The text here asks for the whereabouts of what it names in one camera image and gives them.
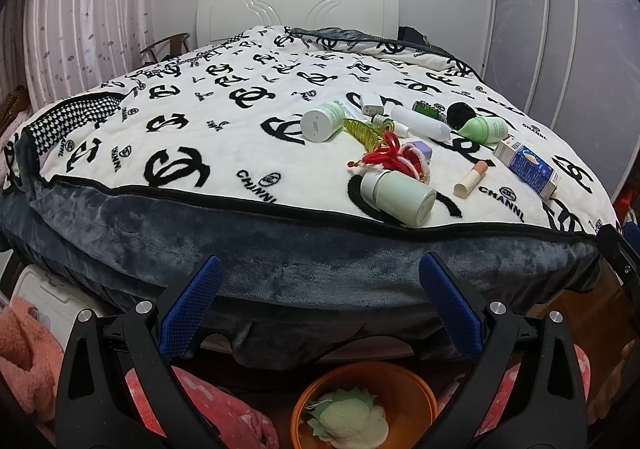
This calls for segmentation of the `pink fluffy towel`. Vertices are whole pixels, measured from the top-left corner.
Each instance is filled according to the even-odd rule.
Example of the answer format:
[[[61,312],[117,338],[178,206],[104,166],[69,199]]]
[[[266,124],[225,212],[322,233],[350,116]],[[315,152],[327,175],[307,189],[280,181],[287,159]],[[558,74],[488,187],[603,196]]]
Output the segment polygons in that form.
[[[35,306],[15,296],[1,312],[1,374],[17,402],[40,422],[55,416],[63,350],[32,316]]]

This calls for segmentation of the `red white pipe cleaner craft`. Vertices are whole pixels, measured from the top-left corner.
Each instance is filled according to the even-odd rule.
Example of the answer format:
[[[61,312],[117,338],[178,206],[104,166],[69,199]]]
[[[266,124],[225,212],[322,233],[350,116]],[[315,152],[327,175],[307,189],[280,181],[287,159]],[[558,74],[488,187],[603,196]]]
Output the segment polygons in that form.
[[[426,162],[419,150],[406,147],[394,132],[387,132],[384,134],[384,143],[378,149],[366,152],[357,161],[348,161],[347,166],[349,169],[365,171],[398,172],[429,185],[432,178],[431,161]]]

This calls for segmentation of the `small white charger box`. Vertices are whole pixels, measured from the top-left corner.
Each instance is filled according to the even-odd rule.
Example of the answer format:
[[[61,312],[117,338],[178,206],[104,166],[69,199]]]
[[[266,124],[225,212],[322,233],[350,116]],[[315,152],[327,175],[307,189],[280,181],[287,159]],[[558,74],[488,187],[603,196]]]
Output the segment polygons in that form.
[[[384,113],[384,104],[378,94],[363,94],[360,99],[360,111],[366,117],[374,117]]]

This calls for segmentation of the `small purple white jar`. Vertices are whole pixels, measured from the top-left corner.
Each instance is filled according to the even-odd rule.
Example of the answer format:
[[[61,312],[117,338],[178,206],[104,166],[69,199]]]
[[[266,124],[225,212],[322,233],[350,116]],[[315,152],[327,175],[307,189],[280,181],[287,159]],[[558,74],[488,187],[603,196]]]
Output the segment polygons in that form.
[[[409,143],[405,143],[406,147],[413,147],[416,150],[419,150],[421,152],[421,154],[423,154],[423,157],[425,158],[426,162],[430,162],[432,155],[433,155],[433,150],[430,146],[427,145],[427,143],[422,142],[422,140],[416,140],[415,142],[409,142]]]

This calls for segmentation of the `blue white carton box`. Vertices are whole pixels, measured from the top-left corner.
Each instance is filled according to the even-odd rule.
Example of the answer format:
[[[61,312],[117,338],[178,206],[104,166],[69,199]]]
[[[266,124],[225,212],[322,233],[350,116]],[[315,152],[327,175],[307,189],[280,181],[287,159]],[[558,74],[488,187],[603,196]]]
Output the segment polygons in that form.
[[[560,175],[536,152],[509,135],[498,143],[494,156],[542,200],[549,200],[558,189]]]

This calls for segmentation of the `green bottle white cap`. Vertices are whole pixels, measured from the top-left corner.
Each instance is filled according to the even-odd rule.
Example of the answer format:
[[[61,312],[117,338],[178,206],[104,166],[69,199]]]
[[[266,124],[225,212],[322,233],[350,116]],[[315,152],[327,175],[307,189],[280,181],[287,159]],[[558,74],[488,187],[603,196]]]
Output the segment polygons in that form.
[[[402,224],[423,227],[436,201],[436,191],[397,171],[369,171],[362,176],[360,194],[376,210]]]

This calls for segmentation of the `black sock ball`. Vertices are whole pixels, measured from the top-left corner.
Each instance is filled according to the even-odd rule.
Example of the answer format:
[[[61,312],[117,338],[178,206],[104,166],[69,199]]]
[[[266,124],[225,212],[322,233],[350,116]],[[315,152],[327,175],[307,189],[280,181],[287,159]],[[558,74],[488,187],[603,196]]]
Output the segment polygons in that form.
[[[454,102],[447,108],[446,122],[453,130],[460,128],[476,117],[475,110],[466,102]]]

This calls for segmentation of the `peach lip balm stick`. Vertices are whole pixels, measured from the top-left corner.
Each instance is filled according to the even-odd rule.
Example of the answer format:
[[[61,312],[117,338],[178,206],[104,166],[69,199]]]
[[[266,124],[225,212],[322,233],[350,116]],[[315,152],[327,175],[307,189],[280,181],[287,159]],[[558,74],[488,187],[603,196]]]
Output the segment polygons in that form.
[[[470,193],[480,183],[488,171],[488,164],[485,161],[478,161],[474,164],[470,172],[466,174],[459,183],[454,185],[454,195],[458,198],[468,198]]]

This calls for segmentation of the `white green cream jar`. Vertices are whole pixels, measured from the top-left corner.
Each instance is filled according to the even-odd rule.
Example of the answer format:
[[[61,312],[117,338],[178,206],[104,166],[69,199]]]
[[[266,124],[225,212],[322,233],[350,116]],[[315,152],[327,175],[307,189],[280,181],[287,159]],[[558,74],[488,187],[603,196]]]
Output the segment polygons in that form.
[[[326,102],[303,114],[300,130],[307,140],[324,143],[341,131],[345,117],[345,110],[339,102]]]

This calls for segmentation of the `pink patterned curtain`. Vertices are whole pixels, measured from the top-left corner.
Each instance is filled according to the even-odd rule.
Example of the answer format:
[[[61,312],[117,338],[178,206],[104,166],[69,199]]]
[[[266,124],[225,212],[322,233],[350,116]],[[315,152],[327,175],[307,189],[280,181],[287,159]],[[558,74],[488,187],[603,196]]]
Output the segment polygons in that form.
[[[4,0],[1,93],[38,110],[136,70],[152,39],[151,0]]]

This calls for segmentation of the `white bed headboard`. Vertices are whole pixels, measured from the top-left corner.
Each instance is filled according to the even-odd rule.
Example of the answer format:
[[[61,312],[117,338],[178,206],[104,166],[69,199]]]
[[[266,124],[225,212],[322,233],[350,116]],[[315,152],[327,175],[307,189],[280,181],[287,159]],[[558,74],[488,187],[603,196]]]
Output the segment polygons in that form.
[[[342,28],[395,39],[399,0],[198,0],[198,46],[220,43],[255,26]]]

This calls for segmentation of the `green roll-on bottle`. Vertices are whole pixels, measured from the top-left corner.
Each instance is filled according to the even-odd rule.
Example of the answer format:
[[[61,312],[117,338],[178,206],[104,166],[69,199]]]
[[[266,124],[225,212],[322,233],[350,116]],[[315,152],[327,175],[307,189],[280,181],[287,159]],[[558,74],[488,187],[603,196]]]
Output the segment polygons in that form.
[[[458,133],[474,144],[498,144],[509,135],[506,121],[500,117],[475,117],[466,122]]]

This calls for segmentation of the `white green plush toy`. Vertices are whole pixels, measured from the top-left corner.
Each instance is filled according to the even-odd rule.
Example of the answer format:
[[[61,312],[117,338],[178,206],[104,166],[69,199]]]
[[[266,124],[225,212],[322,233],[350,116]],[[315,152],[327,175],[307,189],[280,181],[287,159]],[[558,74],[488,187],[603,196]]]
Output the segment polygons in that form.
[[[312,435],[333,448],[374,449],[386,442],[390,425],[376,396],[363,388],[337,389],[304,406]]]

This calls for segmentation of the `white plastic bottle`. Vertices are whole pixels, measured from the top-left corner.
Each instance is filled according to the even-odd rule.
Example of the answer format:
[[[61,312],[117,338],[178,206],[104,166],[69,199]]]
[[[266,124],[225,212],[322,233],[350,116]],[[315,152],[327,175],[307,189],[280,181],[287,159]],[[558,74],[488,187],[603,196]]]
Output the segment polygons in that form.
[[[403,106],[393,105],[390,108],[390,117],[407,126],[413,135],[431,138],[439,142],[446,142],[450,139],[451,131],[447,124]]]

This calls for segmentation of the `green glass bottle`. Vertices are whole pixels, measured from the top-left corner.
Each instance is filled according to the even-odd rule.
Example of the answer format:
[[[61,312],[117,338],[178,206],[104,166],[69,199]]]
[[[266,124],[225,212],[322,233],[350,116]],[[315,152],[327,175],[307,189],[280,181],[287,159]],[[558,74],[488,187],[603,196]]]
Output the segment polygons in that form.
[[[430,104],[425,100],[417,100],[413,102],[412,110],[417,113],[423,114],[425,117],[439,120],[440,122],[447,122],[445,107],[439,104]]]

